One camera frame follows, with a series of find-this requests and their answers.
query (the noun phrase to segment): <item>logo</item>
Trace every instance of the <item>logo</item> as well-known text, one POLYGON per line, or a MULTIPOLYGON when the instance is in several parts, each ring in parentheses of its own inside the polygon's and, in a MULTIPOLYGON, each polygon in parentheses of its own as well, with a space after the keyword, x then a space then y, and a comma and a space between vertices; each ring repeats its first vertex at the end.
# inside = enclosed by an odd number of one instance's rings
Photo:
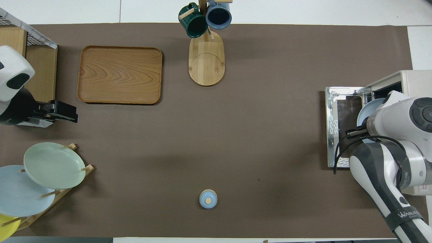
POLYGON ((401 218, 404 218, 406 216, 420 215, 420 213, 418 211, 411 211, 411 212, 401 212, 398 213, 397 215, 399 215, 399 217, 401 218))

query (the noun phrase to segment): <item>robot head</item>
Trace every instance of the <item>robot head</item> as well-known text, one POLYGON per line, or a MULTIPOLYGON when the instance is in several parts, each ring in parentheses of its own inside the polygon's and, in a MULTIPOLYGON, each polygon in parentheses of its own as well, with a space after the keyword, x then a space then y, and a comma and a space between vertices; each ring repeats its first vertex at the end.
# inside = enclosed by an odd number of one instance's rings
POLYGON ((0 101, 11 100, 31 79, 35 70, 12 47, 0 46, 0 101))

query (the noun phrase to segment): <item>wooden mug holder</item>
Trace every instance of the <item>wooden mug holder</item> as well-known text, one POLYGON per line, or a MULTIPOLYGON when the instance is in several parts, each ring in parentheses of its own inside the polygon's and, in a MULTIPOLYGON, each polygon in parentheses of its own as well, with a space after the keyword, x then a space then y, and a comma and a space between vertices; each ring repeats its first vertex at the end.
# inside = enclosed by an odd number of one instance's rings
MULTIPOLYGON (((199 0, 200 13, 207 14, 207 2, 199 0)), ((232 0, 215 0, 217 3, 232 3, 232 0)), ((210 28, 204 35, 193 38, 189 45, 189 75, 199 85, 211 86, 218 83, 225 74, 225 52, 223 41, 210 28)))

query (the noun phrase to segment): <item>green mug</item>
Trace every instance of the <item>green mug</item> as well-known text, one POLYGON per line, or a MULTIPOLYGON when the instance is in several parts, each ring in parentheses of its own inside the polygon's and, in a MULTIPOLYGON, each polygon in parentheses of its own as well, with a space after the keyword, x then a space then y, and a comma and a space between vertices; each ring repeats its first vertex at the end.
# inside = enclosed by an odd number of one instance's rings
POLYGON ((200 13, 198 5, 196 3, 190 3, 183 7, 178 15, 180 16, 191 9, 194 9, 194 12, 182 19, 179 19, 179 22, 186 30, 186 34, 189 37, 198 38, 202 36, 208 28, 206 17, 200 13))

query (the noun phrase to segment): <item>white robot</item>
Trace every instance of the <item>white robot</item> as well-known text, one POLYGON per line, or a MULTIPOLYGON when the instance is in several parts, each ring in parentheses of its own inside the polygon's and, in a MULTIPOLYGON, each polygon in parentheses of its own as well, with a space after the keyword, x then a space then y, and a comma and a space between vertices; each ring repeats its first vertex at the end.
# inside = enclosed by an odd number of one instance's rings
POLYGON ((0 124, 35 125, 41 121, 77 123, 76 107, 57 100, 35 101, 23 88, 35 74, 27 60, 10 46, 0 46, 0 124))
POLYGON ((349 167, 355 180, 399 241, 432 242, 432 228, 400 192, 432 184, 432 98, 391 91, 362 126, 347 131, 348 138, 358 136, 377 142, 360 144, 351 153, 349 167))

